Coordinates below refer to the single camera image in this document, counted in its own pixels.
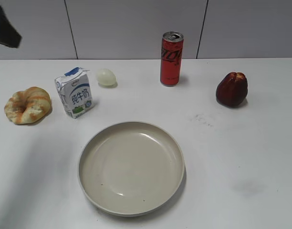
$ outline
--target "beige plate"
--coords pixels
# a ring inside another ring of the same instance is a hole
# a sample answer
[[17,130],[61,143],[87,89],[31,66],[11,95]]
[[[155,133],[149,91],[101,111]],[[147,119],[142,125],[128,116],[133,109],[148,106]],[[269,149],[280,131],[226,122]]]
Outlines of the beige plate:
[[87,198],[118,216],[139,216],[163,205],[184,175],[179,145],[159,127],[142,122],[113,125],[95,135],[80,157]]

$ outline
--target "croissant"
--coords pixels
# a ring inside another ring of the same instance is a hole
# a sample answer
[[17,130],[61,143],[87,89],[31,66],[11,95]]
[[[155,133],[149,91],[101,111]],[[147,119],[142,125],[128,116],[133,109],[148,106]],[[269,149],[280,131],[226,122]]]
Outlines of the croissant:
[[4,112],[14,124],[29,124],[44,117],[51,107],[50,95],[42,88],[31,87],[13,94],[6,103]]

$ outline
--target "red apple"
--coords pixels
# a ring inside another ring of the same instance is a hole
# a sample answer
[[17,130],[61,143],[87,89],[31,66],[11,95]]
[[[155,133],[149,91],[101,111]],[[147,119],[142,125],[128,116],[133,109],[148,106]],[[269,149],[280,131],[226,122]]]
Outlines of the red apple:
[[231,72],[220,82],[216,98],[223,105],[236,107],[248,94],[248,82],[243,73]]

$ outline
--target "milk carton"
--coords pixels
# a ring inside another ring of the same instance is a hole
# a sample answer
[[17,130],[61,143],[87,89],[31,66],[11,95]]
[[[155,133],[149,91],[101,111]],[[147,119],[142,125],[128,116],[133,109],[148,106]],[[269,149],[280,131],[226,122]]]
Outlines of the milk carton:
[[72,118],[78,118],[92,107],[87,71],[77,67],[55,79],[64,110]]

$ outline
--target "soda can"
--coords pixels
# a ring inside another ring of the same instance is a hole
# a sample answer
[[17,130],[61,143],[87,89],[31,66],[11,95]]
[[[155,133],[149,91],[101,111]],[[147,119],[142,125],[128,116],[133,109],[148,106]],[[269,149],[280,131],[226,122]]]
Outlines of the soda can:
[[179,82],[183,40],[179,32],[163,34],[160,81],[165,86],[174,86]]

